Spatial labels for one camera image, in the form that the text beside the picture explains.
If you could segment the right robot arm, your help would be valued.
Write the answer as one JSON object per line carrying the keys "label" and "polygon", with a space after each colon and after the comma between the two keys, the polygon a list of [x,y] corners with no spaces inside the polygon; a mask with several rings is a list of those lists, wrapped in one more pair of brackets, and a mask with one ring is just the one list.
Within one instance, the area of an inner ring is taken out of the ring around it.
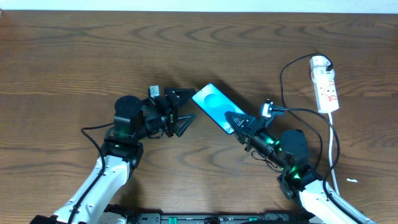
{"label": "right robot arm", "polygon": [[287,199],[300,204],[322,223],[374,223],[339,196],[317,172],[309,161],[307,140],[302,131],[289,129],[277,138],[267,131],[270,117],[257,119],[230,111],[225,117],[246,151],[253,149],[282,169],[277,180]]}

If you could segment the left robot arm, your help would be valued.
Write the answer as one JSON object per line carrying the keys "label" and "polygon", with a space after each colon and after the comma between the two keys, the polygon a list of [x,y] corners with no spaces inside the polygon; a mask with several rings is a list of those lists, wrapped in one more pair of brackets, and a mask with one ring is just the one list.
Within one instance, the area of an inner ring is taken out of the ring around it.
{"label": "left robot arm", "polygon": [[64,206],[49,217],[36,215],[32,223],[135,223],[134,212],[110,200],[137,169],[144,152],[140,140],[180,137],[196,118],[178,113],[194,89],[166,87],[164,93],[155,85],[144,100],[120,97],[113,122],[105,124],[103,143],[94,144],[98,159],[91,174]]}

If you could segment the blue Samsung Galaxy smartphone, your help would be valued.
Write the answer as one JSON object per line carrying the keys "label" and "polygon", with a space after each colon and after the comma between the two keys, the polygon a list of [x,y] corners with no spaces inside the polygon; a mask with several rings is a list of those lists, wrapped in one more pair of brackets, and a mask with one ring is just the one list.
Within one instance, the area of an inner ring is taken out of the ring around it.
{"label": "blue Samsung Galaxy smartphone", "polygon": [[244,114],[242,109],[212,83],[207,84],[194,94],[192,100],[229,135],[234,133],[234,129],[227,122],[224,114],[229,111]]}

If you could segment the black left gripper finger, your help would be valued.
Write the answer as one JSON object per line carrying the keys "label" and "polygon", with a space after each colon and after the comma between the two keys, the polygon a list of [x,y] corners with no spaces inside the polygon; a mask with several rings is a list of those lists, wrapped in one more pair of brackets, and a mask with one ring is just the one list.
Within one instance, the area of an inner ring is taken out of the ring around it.
{"label": "black left gripper finger", "polygon": [[177,137],[181,137],[196,117],[195,114],[179,116],[174,124],[174,134],[176,134]]}
{"label": "black left gripper finger", "polygon": [[189,101],[193,95],[196,94],[196,90],[193,88],[164,88],[166,99],[170,102],[173,107],[182,107],[187,101]]}

